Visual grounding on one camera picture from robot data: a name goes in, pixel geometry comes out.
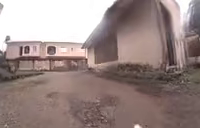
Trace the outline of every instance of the arched window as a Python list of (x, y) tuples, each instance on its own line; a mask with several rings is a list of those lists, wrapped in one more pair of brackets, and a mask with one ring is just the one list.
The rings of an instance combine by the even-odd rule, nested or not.
[(56, 47), (55, 47), (55, 46), (49, 46), (49, 47), (47, 48), (47, 53), (48, 53), (49, 55), (55, 55), (55, 54), (56, 54)]
[(29, 54), (29, 53), (30, 53), (30, 47), (29, 46), (25, 46), (24, 54)]

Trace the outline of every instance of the building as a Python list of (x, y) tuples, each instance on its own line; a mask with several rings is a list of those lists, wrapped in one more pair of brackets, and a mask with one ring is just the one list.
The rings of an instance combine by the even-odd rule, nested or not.
[(78, 70), (86, 66), (82, 44), (71, 42), (8, 41), (6, 59), (19, 70)]
[(116, 63), (181, 69), (185, 65), (175, 0), (117, 0), (83, 45), (89, 67)]

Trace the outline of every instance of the doorway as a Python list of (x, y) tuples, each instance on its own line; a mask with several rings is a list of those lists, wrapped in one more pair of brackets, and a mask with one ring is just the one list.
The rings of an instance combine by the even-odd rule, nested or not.
[(172, 21), (168, 10), (164, 7), (161, 3), (161, 10), (163, 16), (163, 23), (165, 27), (165, 36), (166, 36), (166, 43), (167, 43), (167, 50), (168, 50), (168, 64), (169, 66), (176, 65), (175, 59), (175, 46), (174, 46), (174, 35), (172, 32)]
[(19, 55), (22, 56), (22, 54), (23, 54), (23, 46), (20, 46), (20, 48), (19, 48)]

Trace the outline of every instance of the sky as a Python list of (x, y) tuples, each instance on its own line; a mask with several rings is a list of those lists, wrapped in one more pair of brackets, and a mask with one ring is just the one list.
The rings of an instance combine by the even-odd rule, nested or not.
[[(69, 41), (83, 43), (114, 0), (0, 0), (0, 48), (11, 40)], [(181, 12), (189, 0), (177, 0)]]

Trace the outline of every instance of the door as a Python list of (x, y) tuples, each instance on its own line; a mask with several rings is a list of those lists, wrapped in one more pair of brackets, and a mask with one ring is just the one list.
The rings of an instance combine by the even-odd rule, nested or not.
[(19, 55), (22, 56), (22, 54), (23, 54), (23, 46), (20, 46), (20, 48), (19, 48)]

